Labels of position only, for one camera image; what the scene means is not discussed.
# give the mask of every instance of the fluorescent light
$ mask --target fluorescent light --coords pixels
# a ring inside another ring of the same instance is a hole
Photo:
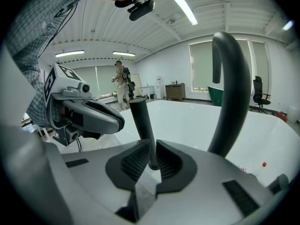
[[[63,57],[63,56],[68,56],[68,55],[74,55],[74,54],[82,54],[84,53],[84,50],[80,50],[80,51],[73,51],[73,52],[63,52],[63,53],[58,53],[55,56],[57,58]]]
[[[283,30],[289,30],[293,25],[293,21],[289,21],[284,27]]]
[[[174,0],[174,1],[177,2],[179,7],[181,7],[182,11],[186,14],[187,18],[190,20],[192,25],[193,26],[197,25],[198,22],[195,18],[195,15],[193,14],[192,10],[189,8],[187,2],[185,0]]]
[[[114,54],[114,55],[131,56],[131,57],[134,57],[134,56],[135,56],[134,53],[128,53],[128,52],[116,52],[116,51],[114,51],[113,54]]]

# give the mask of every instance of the man standing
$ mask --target man standing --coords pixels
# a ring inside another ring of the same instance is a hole
[[[5,42],[20,71],[36,90],[27,114],[43,128],[51,127],[46,114],[44,84],[39,81],[38,58],[51,40],[59,33],[75,11],[80,0],[28,0],[12,21]],[[127,7],[137,0],[115,0],[118,8]],[[53,119],[61,120],[65,107],[53,105]]]
[[[124,66],[122,65],[121,61],[117,61],[115,63],[117,66],[117,75],[115,78],[112,79],[112,82],[118,81],[117,87],[117,98],[120,109],[125,109],[125,103],[123,102],[123,97],[125,96],[126,99],[126,108],[129,108],[129,91],[128,85],[125,79],[123,78]]]

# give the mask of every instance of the plaid shirt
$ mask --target plaid shirt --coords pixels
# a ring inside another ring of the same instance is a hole
[[[27,114],[43,128],[51,127],[46,115],[44,84],[39,81],[38,57],[67,16],[67,7],[77,0],[29,0],[6,35],[8,50],[16,65],[37,91]],[[60,120],[60,105],[54,104],[53,119]]]

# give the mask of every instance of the window blind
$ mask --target window blind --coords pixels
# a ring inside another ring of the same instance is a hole
[[[93,67],[82,67],[74,69],[74,71],[87,83],[90,85],[90,92],[93,94],[95,99],[100,98],[97,78],[96,78],[96,68]]]
[[[116,66],[97,66],[97,77],[100,95],[106,95],[117,91],[117,82],[112,82],[112,78],[117,75]]]
[[[269,94],[269,64],[266,47],[264,43],[252,43],[255,52],[257,76],[262,79],[262,92]]]
[[[237,41],[247,60],[250,77],[252,78],[252,63],[248,41]],[[220,83],[215,84],[212,82],[212,41],[190,45],[189,49],[192,63],[193,90],[207,91],[207,86],[223,89],[223,70],[221,71]]]

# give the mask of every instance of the office chair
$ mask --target office chair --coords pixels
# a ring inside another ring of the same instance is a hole
[[[270,96],[270,95],[263,93],[263,83],[262,83],[261,77],[255,76],[255,80],[253,80],[253,85],[254,85],[254,91],[255,91],[255,94],[253,96],[253,101],[255,103],[257,103],[259,105],[259,107],[252,108],[252,109],[250,109],[250,111],[258,110],[259,113],[267,114],[263,110],[263,105],[269,105],[271,103],[270,101],[267,100],[268,96]]]

